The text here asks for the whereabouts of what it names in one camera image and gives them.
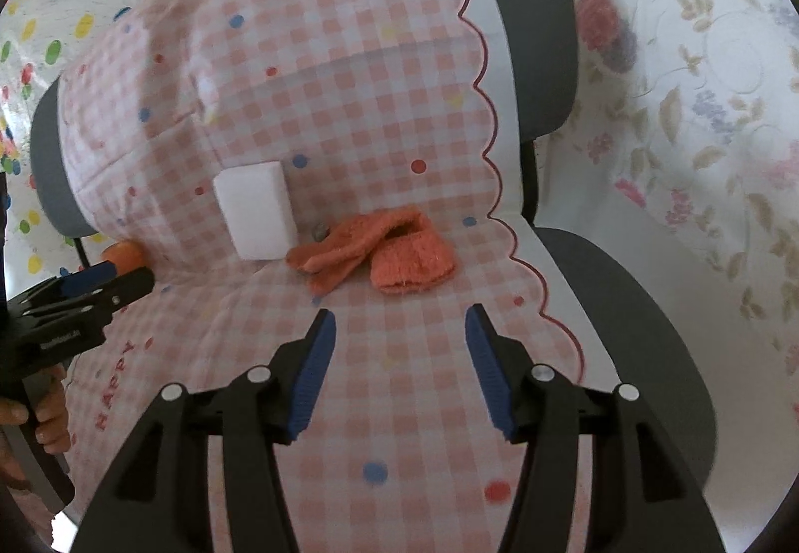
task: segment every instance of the yellow polka dot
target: yellow polka dot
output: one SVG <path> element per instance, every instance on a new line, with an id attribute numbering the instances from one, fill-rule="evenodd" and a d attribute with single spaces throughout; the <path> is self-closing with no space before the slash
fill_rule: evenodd
<path id="1" fill-rule="evenodd" d="M 89 34 L 89 31 L 92 29 L 92 25 L 94 24 L 94 17 L 90 14 L 84 14 L 81 17 L 81 20 L 75 26 L 75 37 L 78 39 L 83 39 L 83 37 Z"/>
<path id="2" fill-rule="evenodd" d="M 457 95 L 450 96 L 449 98 L 446 99 L 446 101 L 454 108 L 460 109 L 461 107 L 463 107 L 463 94 L 458 93 Z"/>
<path id="3" fill-rule="evenodd" d="M 38 274 L 41 271 L 41 258 L 33 254 L 28 258 L 28 274 Z"/>
<path id="4" fill-rule="evenodd" d="M 21 38 L 23 41 L 27 41 L 33 35 L 33 32 L 36 30 L 36 19 L 31 19 L 30 21 L 25 24 L 25 28 L 22 29 Z"/>

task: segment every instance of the white sponge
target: white sponge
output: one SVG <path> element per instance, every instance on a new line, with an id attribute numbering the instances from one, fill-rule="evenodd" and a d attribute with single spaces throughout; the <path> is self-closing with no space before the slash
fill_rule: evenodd
<path id="1" fill-rule="evenodd" d="M 222 170 L 213 180 L 213 190 L 239 258 L 278 260 L 297 246 L 281 162 Z"/>

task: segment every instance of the pink gingham cloth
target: pink gingham cloth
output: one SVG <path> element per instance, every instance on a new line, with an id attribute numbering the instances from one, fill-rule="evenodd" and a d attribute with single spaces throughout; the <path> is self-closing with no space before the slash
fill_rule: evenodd
<path id="1" fill-rule="evenodd" d="M 64 73 L 78 202 L 103 233 L 143 243 L 159 280 L 71 371 L 77 513 L 164 384 L 228 384 L 305 335 L 321 305 L 337 347 L 309 429 L 277 451 L 301 550 L 497 549 L 523 448 L 490 423 L 466 309 L 483 303 L 498 332 L 571 380 L 584 363 L 539 313 L 543 279 L 509 257 L 513 231 L 490 216 L 502 183 L 483 152 L 497 119 L 474 85 L 490 55 L 465 4 L 147 0 Z M 319 222 L 415 203 L 453 244 L 457 276 L 394 297 L 361 272 L 312 299 L 284 263 L 239 262 L 211 183 L 270 161 L 283 162 L 304 241 Z M 216 445 L 212 520 L 227 553 Z M 587 494 L 581 485 L 583 528 Z"/>

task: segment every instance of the green polka dot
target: green polka dot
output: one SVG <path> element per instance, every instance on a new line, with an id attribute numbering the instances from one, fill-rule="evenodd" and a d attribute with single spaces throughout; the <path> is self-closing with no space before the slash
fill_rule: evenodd
<path id="1" fill-rule="evenodd" d="M 47 46 L 47 52 L 45 53 L 45 61 L 48 64 L 55 64 L 56 60 L 58 60 L 58 56 L 61 55 L 61 41 L 54 39 L 50 42 L 50 45 Z"/>

